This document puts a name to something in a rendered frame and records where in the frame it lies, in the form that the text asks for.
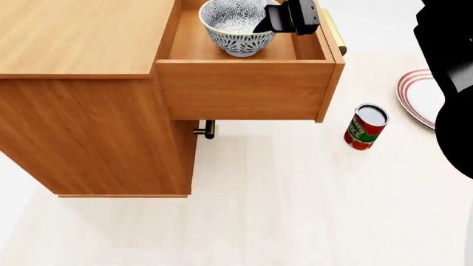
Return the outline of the white blue patterned bowl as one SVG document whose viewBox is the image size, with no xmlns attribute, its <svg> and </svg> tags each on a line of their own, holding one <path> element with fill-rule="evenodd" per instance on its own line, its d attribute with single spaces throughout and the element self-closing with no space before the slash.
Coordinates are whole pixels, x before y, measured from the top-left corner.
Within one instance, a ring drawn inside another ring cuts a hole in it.
<svg viewBox="0 0 473 266">
<path fill-rule="evenodd" d="M 253 33 L 265 18 L 265 6 L 276 0 L 208 0 L 198 12 L 211 40 L 234 57 L 251 57 L 272 42 L 276 33 Z"/>
</svg>

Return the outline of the white plate with red rings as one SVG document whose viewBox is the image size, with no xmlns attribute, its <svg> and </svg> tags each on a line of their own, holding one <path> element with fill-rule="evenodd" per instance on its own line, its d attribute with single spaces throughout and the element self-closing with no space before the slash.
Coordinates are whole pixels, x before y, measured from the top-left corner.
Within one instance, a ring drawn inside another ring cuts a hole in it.
<svg viewBox="0 0 473 266">
<path fill-rule="evenodd" d="M 395 84 L 395 94 L 409 115 L 435 130 L 436 117 L 445 97 L 429 69 L 404 74 Z"/>
</svg>

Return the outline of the wooden cabinet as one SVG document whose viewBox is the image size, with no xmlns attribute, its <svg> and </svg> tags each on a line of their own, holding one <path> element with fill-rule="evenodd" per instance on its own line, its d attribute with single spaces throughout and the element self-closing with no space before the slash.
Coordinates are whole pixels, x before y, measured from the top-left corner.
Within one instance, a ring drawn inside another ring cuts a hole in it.
<svg viewBox="0 0 473 266">
<path fill-rule="evenodd" d="M 195 120 L 157 57 L 177 0 L 0 0 L 0 152 L 58 197 L 187 197 Z"/>
</svg>

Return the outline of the wooden cabinet drawer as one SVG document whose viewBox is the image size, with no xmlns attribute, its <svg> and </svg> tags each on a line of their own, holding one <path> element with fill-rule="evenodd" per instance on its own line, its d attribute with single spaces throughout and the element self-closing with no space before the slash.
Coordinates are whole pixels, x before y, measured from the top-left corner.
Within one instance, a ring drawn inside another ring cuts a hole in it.
<svg viewBox="0 0 473 266">
<path fill-rule="evenodd" d="M 313 35 L 278 34 L 257 54 L 228 55 L 198 19 L 204 0 L 174 0 L 154 70 L 176 120 L 322 122 L 344 59 L 318 9 Z"/>
</svg>

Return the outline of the tomato sauce can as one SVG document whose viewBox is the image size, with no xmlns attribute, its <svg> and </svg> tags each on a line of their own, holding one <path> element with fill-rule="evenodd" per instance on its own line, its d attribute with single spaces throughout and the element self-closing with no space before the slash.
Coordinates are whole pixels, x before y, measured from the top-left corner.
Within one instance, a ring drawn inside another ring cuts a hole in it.
<svg viewBox="0 0 473 266">
<path fill-rule="evenodd" d="M 355 109 L 344 140 L 355 150 L 368 150 L 388 122 L 389 116 L 383 108 L 373 103 L 363 103 Z"/>
</svg>

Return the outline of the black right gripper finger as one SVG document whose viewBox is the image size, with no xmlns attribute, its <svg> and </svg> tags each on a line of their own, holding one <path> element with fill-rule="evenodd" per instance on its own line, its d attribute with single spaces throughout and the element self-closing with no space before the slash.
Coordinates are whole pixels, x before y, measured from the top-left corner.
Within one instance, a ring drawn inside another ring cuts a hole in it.
<svg viewBox="0 0 473 266">
<path fill-rule="evenodd" d="M 265 17 L 254 28 L 253 33 L 295 33 L 288 4 L 268 4 L 264 8 Z"/>
</svg>

